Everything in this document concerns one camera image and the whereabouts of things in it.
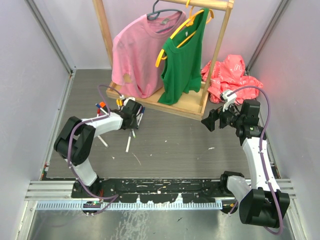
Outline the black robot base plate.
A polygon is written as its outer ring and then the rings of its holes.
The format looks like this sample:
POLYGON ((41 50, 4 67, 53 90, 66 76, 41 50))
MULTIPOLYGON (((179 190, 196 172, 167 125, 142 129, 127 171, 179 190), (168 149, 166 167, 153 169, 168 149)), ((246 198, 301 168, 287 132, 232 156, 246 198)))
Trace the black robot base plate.
POLYGON ((184 204, 214 203, 215 198, 234 195, 223 187, 219 179, 198 178, 98 178, 87 188, 99 198, 116 203, 173 203, 182 197, 184 204))

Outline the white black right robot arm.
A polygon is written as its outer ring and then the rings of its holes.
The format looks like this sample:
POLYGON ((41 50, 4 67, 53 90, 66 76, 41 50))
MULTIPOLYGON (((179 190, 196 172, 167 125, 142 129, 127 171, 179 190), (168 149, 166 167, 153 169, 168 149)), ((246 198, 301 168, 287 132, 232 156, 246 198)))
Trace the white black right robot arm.
POLYGON ((260 102, 246 99, 241 108, 230 104, 209 111, 201 123, 211 132, 216 121, 219 128, 235 128, 245 153, 251 182, 239 172, 225 171, 220 177, 219 191, 225 197, 234 195, 243 224, 261 226, 269 231, 283 228, 283 218, 290 197, 282 192, 272 171, 264 128, 259 125, 260 102))

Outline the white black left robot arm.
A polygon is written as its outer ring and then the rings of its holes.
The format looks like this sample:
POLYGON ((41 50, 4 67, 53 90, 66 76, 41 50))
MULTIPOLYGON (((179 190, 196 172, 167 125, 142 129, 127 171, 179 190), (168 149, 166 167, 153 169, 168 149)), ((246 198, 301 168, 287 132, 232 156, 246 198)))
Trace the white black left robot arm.
POLYGON ((54 150, 66 160, 88 198, 97 197, 102 189, 101 180, 89 161, 94 139, 108 132, 138 127, 143 106, 132 98, 120 102, 122 105, 117 109, 97 104, 100 114, 96 117, 70 117, 55 140, 54 150))

